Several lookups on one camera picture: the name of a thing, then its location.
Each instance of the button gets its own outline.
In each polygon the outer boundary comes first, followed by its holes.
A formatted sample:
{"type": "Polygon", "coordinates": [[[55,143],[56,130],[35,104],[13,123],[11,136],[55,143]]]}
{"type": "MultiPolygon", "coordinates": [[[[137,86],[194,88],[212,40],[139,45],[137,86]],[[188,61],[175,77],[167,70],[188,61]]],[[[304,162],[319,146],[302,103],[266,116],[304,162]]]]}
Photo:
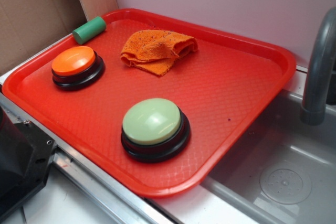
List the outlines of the button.
{"type": "Polygon", "coordinates": [[[90,47],[73,47],[60,53],[51,65],[54,73],[59,76],[72,76],[89,68],[96,58],[90,47]]]}
{"type": "Polygon", "coordinates": [[[180,110],[173,102],[153,98],[134,105],[124,116],[122,127],[130,141],[153,145],[170,138],[180,124],[180,110]]]}

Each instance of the orange button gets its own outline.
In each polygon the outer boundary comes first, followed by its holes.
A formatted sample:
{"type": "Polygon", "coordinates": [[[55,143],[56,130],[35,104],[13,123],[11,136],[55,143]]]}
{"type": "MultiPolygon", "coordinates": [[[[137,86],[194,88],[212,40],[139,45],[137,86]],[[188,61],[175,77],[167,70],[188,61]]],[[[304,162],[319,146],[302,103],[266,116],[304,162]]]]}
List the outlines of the orange button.
{"type": "Polygon", "coordinates": [[[95,60],[94,50],[90,47],[72,47],[60,53],[51,68],[59,76],[72,76],[89,68],[95,60]]]}

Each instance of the sink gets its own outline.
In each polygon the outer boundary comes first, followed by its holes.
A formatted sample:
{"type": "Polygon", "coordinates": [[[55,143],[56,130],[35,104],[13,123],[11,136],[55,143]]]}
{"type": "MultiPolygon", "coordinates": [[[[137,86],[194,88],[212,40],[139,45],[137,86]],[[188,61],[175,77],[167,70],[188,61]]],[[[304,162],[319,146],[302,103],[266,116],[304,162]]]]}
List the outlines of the sink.
{"type": "Polygon", "coordinates": [[[301,102],[281,91],[202,186],[259,223],[334,223],[336,109],[309,126],[301,102]]]}

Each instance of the white wall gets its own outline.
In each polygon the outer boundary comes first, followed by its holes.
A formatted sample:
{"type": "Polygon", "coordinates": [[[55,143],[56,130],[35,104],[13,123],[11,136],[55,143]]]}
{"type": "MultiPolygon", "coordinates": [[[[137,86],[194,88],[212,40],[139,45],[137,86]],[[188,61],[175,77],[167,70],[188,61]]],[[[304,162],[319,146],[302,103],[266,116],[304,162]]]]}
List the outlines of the white wall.
{"type": "Polygon", "coordinates": [[[117,0],[191,23],[287,48],[307,67],[325,13],[336,0],[117,0]]]}

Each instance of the orange rag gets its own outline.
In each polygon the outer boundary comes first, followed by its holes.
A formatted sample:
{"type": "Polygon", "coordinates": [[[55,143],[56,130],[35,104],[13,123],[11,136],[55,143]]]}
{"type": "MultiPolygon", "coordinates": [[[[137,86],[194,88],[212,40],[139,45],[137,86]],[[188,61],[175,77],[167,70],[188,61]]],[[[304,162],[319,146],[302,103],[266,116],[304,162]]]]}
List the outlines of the orange rag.
{"type": "Polygon", "coordinates": [[[162,30],[134,33],[121,50],[121,60],[129,67],[163,76],[177,59],[197,50],[196,39],[162,30]]]}

